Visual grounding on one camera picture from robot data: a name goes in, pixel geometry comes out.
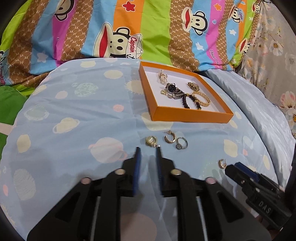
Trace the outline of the colourful monkey cartoon quilt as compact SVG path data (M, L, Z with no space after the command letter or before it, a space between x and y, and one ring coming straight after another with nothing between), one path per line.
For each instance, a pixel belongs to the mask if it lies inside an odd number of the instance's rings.
M261 1L26 1L1 37L1 85L35 87L82 58L232 70L254 38Z

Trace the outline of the grey floral fabric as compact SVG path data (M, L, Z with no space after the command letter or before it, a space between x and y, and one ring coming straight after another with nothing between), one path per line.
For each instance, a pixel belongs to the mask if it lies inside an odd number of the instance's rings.
M295 34L271 1L262 1L255 38L237 73L280 108L295 135Z

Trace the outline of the gold hoop earring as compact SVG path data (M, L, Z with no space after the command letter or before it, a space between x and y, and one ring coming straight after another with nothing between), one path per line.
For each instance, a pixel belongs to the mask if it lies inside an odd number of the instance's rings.
M225 168L227 167L227 162L226 162L226 160L225 160L225 159L220 159L220 160L218 161L218 166L219 166L219 168L221 168L221 169L225 169Z
M165 142L169 143L169 144L172 144L176 141L176 135L174 132L172 132L171 130L168 130L165 132L165 136L164 136L164 140Z

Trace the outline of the pearl bear brooch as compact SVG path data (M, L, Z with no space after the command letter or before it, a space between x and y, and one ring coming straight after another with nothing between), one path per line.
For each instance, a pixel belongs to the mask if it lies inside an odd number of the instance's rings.
M168 83L168 75L166 73L164 73L163 70L161 70L159 73L158 73L158 78L159 78L159 82L162 84L162 85L167 85Z

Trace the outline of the small gold huggie earring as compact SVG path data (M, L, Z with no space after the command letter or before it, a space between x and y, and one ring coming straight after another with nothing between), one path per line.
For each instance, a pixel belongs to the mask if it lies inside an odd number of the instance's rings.
M168 93L166 90L162 90L161 94L167 96L168 98L173 98L173 95L171 93Z

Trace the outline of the pale blue satin blanket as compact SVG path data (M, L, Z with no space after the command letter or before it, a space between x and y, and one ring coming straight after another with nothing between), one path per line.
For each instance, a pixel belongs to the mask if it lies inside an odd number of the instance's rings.
M295 138L283 112L233 71L210 69L205 75L232 98L259 134L273 163L279 185L286 187L292 170Z

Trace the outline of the gold pearl earring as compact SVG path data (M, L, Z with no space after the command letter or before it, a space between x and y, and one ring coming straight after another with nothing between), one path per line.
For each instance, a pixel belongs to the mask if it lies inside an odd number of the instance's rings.
M148 136L145 138L145 144L152 148L159 147L158 139L155 136Z

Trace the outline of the gold braided bangle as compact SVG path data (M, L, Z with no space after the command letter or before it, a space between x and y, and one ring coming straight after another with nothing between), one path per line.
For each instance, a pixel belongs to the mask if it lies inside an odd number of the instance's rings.
M192 92L192 95L195 98L195 102L202 107L208 107L211 104L210 98L203 92L194 91Z

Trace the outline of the silver black-dial wristwatch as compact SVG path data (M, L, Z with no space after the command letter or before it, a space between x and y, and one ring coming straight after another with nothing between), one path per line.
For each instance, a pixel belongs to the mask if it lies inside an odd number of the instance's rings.
M174 83L168 83L165 90L173 95L173 99L182 99L185 94Z

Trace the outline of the orange shallow cardboard box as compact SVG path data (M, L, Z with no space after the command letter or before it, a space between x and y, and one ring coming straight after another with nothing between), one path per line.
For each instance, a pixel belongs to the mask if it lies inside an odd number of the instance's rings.
M139 75L153 121L228 123L234 113L196 73L141 61Z

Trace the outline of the green cushion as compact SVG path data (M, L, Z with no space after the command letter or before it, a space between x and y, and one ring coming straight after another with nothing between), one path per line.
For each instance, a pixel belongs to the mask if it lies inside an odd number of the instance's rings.
M6 139L15 125L18 112L22 109L26 97L10 86L1 86L0 94L1 118L1 153L6 145Z

